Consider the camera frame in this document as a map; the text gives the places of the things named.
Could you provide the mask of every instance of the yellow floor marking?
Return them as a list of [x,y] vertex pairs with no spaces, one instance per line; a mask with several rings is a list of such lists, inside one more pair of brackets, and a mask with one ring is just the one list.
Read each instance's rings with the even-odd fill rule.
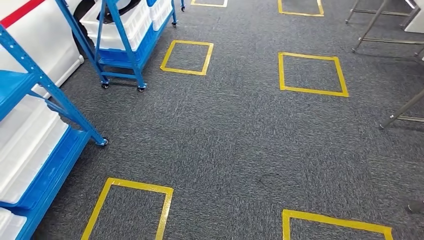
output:
[[205,7],[226,8],[227,7],[227,3],[228,3],[228,0],[224,0],[224,3],[222,5],[218,5],[218,4],[206,4],[206,3],[196,3],[196,0],[191,0],[191,5],[205,6]]
[[[337,71],[338,81],[340,82],[340,86],[341,86],[341,92],[286,86],[285,79],[284,79],[284,59],[283,59],[284,56],[334,61],[335,69]],[[345,77],[343,76],[343,72],[342,72],[342,67],[340,65],[339,58],[336,56],[316,56],[316,55],[306,55],[306,54],[298,54],[298,53],[290,53],[290,52],[279,52],[278,53],[278,68],[279,68],[279,89],[280,90],[288,90],[288,91],[310,93],[310,94],[323,94],[323,95],[331,95],[331,96],[337,96],[337,97],[349,97],[348,88],[346,87]]]
[[294,211],[294,210],[288,210],[288,209],[283,209],[281,212],[281,216],[282,216],[282,239],[283,240],[290,240],[290,218],[309,220],[309,221],[314,221],[318,223],[332,224],[332,225],[337,225],[341,227],[370,231],[374,233],[383,234],[385,240],[393,240],[392,228],[388,226],[367,223],[363,221],[339,219],[339,218],[319,215],[315,213]]
[[[207,54],[206,54],[206,59],[204,60],[202,70],[201,71],[192,71],[192,70],[183,70],[183,69],[166,67],[168,60],[170,59],[172,50],[175,47],[175,44],[194,44],[194,45],[209,46],[209,49],[207,50]],[[180,74],[206,75],[206,71],[208,70],[209,62],[211,61],[211,55],[212,55],[213,49],[214,49],[214,44],[209,43],[209,42],[173,40],[171,42],[171,45],[168,48],[168,51],[165,54],[165,58],[163,59],[162,64],[160,65],[160,69],[162,69],[163,71],[180,73]]]
[[323,4],[321,3],[321,0],[316,0],[316,2],[318,3],[319,14],[283,11],[283,0],[277,0],[277,1],[278,1],[278,12],[280,14],[299,15],[299,16],[307,16],[307,17],[324,17],[324,9],[323,9]]
[[172,194],[174,192],[174,189],[167,186],[128,181],[112,177],[109,177],[106,183],[104,184],[103,190],[101,191],[100,196],[98,197],[97,203],[95,204],[95,207],[93,209],[90,219],[88,220],[87,226],[85,227],[81,239],[88,240],[90,238],[90,234],[92,233],[94,225],[96,224],[97,217],[99,216],[100,210],[102,209],[102,206],[105,203],[106,196],[108,195],[108,192],[111,189],[112,185],[165,194],[165,201],[163,202],[162,214],[160,215],[159,225],[157,226],[155,238],[155,240],[161,240],[164,236],[165,225],[167,224],[167,218],[168,213],[170,211]]

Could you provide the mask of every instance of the blue metal shelf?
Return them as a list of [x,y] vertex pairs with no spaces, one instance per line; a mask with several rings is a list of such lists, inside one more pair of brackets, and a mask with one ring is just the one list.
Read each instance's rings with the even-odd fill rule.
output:
[[[87,42],[85,35],[82,33],[78,23],[74,19],[73,15],[69,12],[67,8],[67,4],[65,0],[56,0],[57,5],[59,6],[60,10],[62,11],[63,15],[65,16],[67,22],[69,23],[73,34],[75,35],[76,39],[80,43],[82,49],[87,55],[88,60],[92,63],[95,71],[100,77],[101,86],[105,89],[109,88],[109,79],[107,76],[110,77],[118,77],[118,78],[128,78],[128,79],[135,79],[137,81],[137,90],[139,92],[144,92],[146,88],[146,83],[143,79],[142,70],[144,65],[146,64],[147,60],[149,59],[150,54],[152,53],[153,48],[155,47],[156,43],[158,42],[158,39],[160,35],[162,34],[166,24],[168,23],[170,17],[172,16],[172,26],[177,26],[177,14],[175,11],[175,4],[174,0],[170,0],[172,5],[172,12],[166,19],[165,24],[163,24],[159,31],[156,33],[156,38],[153,41],[153,43],[149,46],[148,54],[145,54],[142,58],[142,60],[137,61],[137,56],[134,54],[130,42],[128,40],[127,34],[125,32],[124,26],[122,24],[118,8],[116,6],[116,0],[102,0],[102,6],[100,9],[100,17],[99,17],[99,27],[98,27],[98,33],[97,33],[97,43],[95,44],[95,52],[91,50],[91,47],[89,43]],[[99,59],[98,58],[98,51],[100,47],[100,39],[102,34],[102,22],[104,17],[104,12],[106,7],[109,10],[110,15],[112,16],[113,21],[115,22],[117,31],[120,35],[120,38],[122,39],[123,46],[125,48],[125,52],[128,56],[129,61],[123,62],[123,61],[110,61],[106,59]],[[181,0],[181,10],[183,11],[185,8],[184,1]],[[126,68],[126,69],[132,69],[133,74],[123,74],[119,72],[109,72],[104,71],[104,66],[113,66],[118,68]]]
[[[172,9],[171,13],[168,15],[168,17],[166,18],[165,22],[162,24],[160,29],[158,31],[154,32],[154,36],[153,36],[154,40],[149,43],[147,54],[145,54],[143,56],[143,58],[139,62],[137,62],[137,67],[139,69],[144,68],[144,66],[146,65],[147,61],[150,58],[150,55],[153,52],[153,49],[155,48],[156,44],[158,43],[159,38],[161,37],[162,33],[164,32],[164,29],[168,25],[168,22],[170,21],[170,18],[172,17],[174,12],[175,12],[175,9]],[[108,60],[100,59],[99,63],[101,65],[118,67],[118,68],[126,68],[126,69],[132,69],[133,68],[133,65],[131,64],[131,62],[128,62],[128,61],[108,61]]]
[[47,105],[78,124],[83,130],[75,130],[69,126],[19,202],[17,204],[0,204],[16,215],[27,217],[17,239],[29,240],[89,139],[92,138],[101,146],[107,145],[109,141],[89,123],[49,76],[6,31],[1,22],[0,44],[28,72],[0,70],[0,121],[26,94],[41,97],[31,91],[35,84],[39,84],[58,103],[56,105],[45,99]]
[[0,70],[0,121],[36,83],[33,74]]
[[14,214],[26,217],[17,240],[31,238],[89,139],[87,132],[68,127],[21,199],[32,203],[33,208],[8,208]]

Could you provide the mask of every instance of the white storage box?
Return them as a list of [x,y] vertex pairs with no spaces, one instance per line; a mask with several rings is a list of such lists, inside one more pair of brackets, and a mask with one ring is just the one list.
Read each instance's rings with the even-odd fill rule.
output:
[[[89,36],[96,36],[99,32],[99,20],[97,16],[102,8],[102,0],[98,0],[93,7],[79,20],[79,22],[87,29]],[[146,0],[141,0],[137,6],[133,9],[120,16],[123,28],[125,29],[126,36],[130,38],[134,36],[139,30],[138,26],[140,21],[144,20],[144,17],[149,15],[149,6]],[[117,26],[114,22],[109,24],[103,24],[101,29],[101,38],[115,38],[120,39]]]
[[[143,19],[139,21],[139,25],[136,27],[137,31],[135,31],[133,35],[130,35],[128,37],[129,45],[131,46],[133,52],[135,52],[139,47],[151,24],[152,20],[150,19],[150,16],[148,14],[145,14]],[[96,45],[97,34],[89,34],[88,37],[93,41],[94,45]],[[119,34],[116,37],[103,37],[102,35],[100,39],[100,48],[125,50],[124,44]]]
[[167,4],[171,4],[171,0],[157,0],[153,6],[149,7],[150,18],[155,19],[159,14],[161,14]]
[[[155,5],[158,4],[160,9],[156,9]],[[162,25],[165,23],[165,20],[172,12],[172,3],[170,0],[158,0],[153,7],[150,8],[150,17],[153,22],[153,30],[158,31]]]
[[27,218],[0,207],[0,239],[15,240]]
[[[29,95],[0,121],[0,202],[19,201],[67,127],[44,100]],[[2,145],[5,136],[12,141]]]

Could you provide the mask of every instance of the metal stool leg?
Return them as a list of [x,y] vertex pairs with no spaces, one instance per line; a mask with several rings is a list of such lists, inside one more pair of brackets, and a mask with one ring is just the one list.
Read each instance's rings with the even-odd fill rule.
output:
[[409,102],[407,102],[405,105],[403,105],[397,112],[395,112],[393,115],[390,116],[390,119],[387,119],[382,124],[380,124],[380,127],[384,129],[389,124],[393,123],[397,118],[399,118],[400,115],[402,115],[404,112],[406,112],[410,107],[414,106],[419,100],[421,100],[424,97],[424,89],[415,95]]
[[383,1],[383,3],[381,4],[380,8],[377,10],[377,12],[375,13],[374,17],[372,18],[371,22],[368,24],[368,27],[366,28],[365,33],[362,35],[362,37],[359,38],[359,42],[357,43],[357,45],[354,48],[352,48],[352,52],[355,53],[357,51],[357,49],[361,45],[363,39],[365,38],[365,36],[367,36],[368,32],[374,26],[374,23],[376,23],[377,19],[382,14],[383,9],[386,7],[386,5],[387,5],[387,3],[389,3],[389,1],[390,0],[384,0]]
[[408,203],[406,210],[412,214],[418,214],[424,211],[424,201],[411,201]]
[[423,51],[424,51],[424,47],[423,47],[423,48],[421,48],[421,50],[420,50],[419,52],[416,52],[416,53],[414,53],[414,54],[415,54],[415,56],[418,56],[418,55],[420,55]]
[[359,2],[360,2],[360,0],[356,0],[355,1],[355,4],[352,7],[352,9],[350,9],[349,17],[346,20],[344,20],[346,22],[346,24],[349,23],[349,20],[351,19],[352,15],[354,14],[355,9],[357,9],[357,6],[358,6]]
[[412,9],[412,11],[410,12],[410,14],[405,18],[405,20],[403,20],[403,22],[400,24],[401,27],[406,27],[407,24],[409,24],[409,22],[412,20],[412,18],[415,16],[415,14],[417,14],[418,10],[420,10],[420,8],[418,6],[415,6],[414,9]]

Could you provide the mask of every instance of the floor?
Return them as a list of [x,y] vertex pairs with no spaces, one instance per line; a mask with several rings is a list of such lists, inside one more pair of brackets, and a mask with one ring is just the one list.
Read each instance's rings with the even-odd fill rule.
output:
[[[402,1],[390,8],[410,11]],[[223,0],[196,0],[222,4]],[[167,27],[143,74],[105,90],[89,62],[62,87],[110,139],[89,143],[35,233],[77,240],[107,178],[173,188],[164,239],[281,240],[282,210],[391,227],[394,240],[422,240],[424,126],[378,128],[423,87],[419,46],[365,42],[351,48],[370,14],[345,18],[353,0],[324,0],[324,17],[281,14],[277,0],[190,5]],[[364,1],[377,9],[380,1]],[[285,11],[316,13],[313,0],[283,0]],[[382,16],[370,37],[422,40],[402,17]],[[173,40],[213,43],[207,74],[162,71]],[[177,44],[167,67],[200,71],[207,46]],[[349,97],[280,90],[279,52],[337,56]],[[284,56],[285,85],[341,91],[325,60]],[[419,116],[418,104],[408,114]],[[112,186],[93,240],[154,239],[164,195]],[[290,221],[292,240],[384,240],[382,234],[308,220]]]

